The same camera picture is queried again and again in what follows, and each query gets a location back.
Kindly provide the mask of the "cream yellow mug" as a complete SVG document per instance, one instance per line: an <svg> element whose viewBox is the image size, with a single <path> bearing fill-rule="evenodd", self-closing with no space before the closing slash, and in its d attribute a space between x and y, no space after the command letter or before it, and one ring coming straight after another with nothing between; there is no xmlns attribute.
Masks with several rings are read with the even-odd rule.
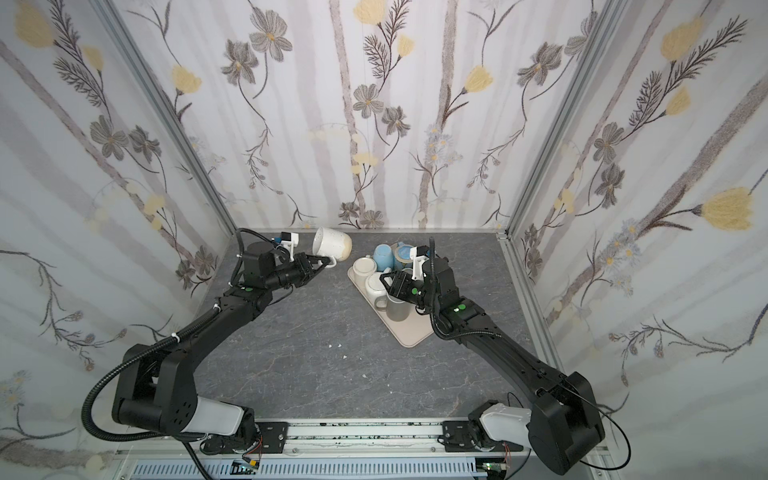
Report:
<svg viewBox="0 0 768 480"><path fill-rule="evenodd" d="M339 262L346 261L352 250L351 237L341 231L327 227L319 228L312 243L312 254L330 259L328 268L334 268Z"/></svg>

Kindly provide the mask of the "large grey mug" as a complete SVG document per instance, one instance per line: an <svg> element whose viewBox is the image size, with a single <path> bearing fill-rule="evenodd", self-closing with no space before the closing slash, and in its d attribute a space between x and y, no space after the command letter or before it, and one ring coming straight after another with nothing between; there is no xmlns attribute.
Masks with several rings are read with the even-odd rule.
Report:
<svg viewBox="0 0 768 480"><path fill-rule="evenodd" d="M385 307L385 312L387 317L391 321L402 322L409 317L411 311L413 310L412 304L404 300L400 300L396 297L393 297L390 294L388 294L386 298L387 298L387 303Z"/></svg>

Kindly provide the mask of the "blue butterfly mug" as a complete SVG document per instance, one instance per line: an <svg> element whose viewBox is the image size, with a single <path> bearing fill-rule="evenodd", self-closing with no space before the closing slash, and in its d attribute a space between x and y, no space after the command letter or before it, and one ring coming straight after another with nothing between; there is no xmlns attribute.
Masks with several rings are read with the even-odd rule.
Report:
<svg viewBox="0 0 768 480"><path fill-rule="evenodd" d="M404 242L397 242L391 245L394 270L400 271L413 266L413 259L411 258L411 250L413 248L413 245Z"/></svg>

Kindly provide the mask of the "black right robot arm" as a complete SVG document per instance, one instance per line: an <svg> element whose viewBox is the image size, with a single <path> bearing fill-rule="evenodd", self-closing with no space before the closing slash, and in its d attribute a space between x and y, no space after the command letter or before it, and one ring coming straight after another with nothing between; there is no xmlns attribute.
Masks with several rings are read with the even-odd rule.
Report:
<svg viewBox="0 0 768 480"><path fill-rule="evenodd" d="M399 271L383 274L381 284L392 297L428 314L439 338L475 351L525 396L524 422L516 427L502 424L501 403L482 411L479 422L489 439L532 449L559 475L605 439L589 381L578 372L562 373L506 335L481 306L459 292L447 259L427 259L418 280Z"/></svg>

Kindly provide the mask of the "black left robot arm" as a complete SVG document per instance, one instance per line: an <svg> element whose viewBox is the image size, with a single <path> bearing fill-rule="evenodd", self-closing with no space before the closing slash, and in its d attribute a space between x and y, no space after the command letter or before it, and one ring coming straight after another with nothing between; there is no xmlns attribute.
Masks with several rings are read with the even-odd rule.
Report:
<svg viewBox="0 0 768 480"><path fill-rule="evenodd" d="M272 304L275 292L308 284L337 261L330 256L289 253L270 241L240 248L228 289L204 315L152 345L129 350L118 375L113 420L148 436L188 439L211 435L255 442L251 408L199 395L195 372L230 335Z"/></svg>

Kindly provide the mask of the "white smooth mug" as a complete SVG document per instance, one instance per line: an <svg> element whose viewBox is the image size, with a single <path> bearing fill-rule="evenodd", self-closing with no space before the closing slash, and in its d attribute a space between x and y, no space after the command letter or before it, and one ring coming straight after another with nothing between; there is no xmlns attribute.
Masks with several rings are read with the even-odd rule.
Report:
<svg viewBox="0 0 768 480"><path fill-rule="evenodd" d="M357 286L364 287L366 280L377 272L377 264L370 257L361 257L352 265L352 279Z"/></svg>

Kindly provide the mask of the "white ribbed-bottom mug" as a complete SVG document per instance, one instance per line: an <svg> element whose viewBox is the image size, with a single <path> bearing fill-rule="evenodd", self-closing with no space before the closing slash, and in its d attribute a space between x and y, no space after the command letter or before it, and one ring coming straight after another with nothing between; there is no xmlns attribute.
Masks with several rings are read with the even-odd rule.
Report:
<svg viewBox="0 0 768 480"><path fill-rule="evenodd" d="M365 281L366 298L378 311L384 311L388 305L387 288L382 283L381 276L381 272L374 272Z"/></svg>

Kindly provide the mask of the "plain light blue mug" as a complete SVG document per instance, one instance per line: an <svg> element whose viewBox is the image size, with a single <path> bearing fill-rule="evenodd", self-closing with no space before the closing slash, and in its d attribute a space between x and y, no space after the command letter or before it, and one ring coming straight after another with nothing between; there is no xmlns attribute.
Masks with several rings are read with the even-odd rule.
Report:
<svg viewBox="0 0 768 480"><path fill-rule="evenodd" d="M376 270L378 272L384 272L387 269L392 270L395 262L392 246L387 244L377 245L373 253L373 260L376 263Z"/></svg>

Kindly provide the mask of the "cream plastic tray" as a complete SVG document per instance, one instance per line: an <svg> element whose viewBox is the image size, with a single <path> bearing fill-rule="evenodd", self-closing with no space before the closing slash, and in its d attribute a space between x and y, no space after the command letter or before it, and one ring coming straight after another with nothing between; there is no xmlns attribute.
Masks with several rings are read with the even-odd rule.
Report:
<svg viewBox="0 0 768 480"><path fill-rule="evenodd" d="M421 315L416 306L413 305L409 317L402 322L393 322L387 315L385 310L378 311L373 308L369 300L366 298L365 286L357 286L352 279L352 266L347 270L347 277L352 282L355 289L362 295L367 305L372 309L376 317L384 324L389 330L397 342L405 348L413 348L429 336L433 334L433 329L430 325L430 320L427 315Z"/></svg>

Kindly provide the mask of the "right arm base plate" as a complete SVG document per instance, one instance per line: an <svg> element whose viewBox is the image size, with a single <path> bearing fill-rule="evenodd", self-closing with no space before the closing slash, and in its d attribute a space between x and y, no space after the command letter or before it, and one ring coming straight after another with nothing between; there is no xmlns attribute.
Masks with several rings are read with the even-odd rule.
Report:
<svg viewBox="0 0 768 480"><path fill-rule="evenodd" d="M504 443L491 440L480 424L470 420L445 420L438 442L449 453L493 452L505 453Z"/></svg>

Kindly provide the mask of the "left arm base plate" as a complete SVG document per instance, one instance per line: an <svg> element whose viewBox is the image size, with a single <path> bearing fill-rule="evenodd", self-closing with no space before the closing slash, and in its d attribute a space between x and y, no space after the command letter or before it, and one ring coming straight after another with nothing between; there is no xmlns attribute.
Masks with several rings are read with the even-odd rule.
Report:
<svg viewBox="0 0 768 480"><path fill-rule="evenodd" d="M200 444L205 455L281 454L288 433L288 422L248 421L234 436L210 435Z"/></svg>

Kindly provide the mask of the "aluminium mounting rail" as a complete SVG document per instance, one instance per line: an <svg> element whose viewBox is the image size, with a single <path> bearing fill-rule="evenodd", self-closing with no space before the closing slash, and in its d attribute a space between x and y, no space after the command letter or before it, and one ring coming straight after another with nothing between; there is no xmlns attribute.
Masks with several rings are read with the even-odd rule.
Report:
<svg viewBox="0 0 768 480"><path fill-rule="evenodd" d="M252 458L352 458L419 456L499 456L504 453L449 453L438 442L442 418L413 419L268 419L288 422L281 454L253 453ZM503 442L506 452L517 453L527 441L515 437Z"/></svg>

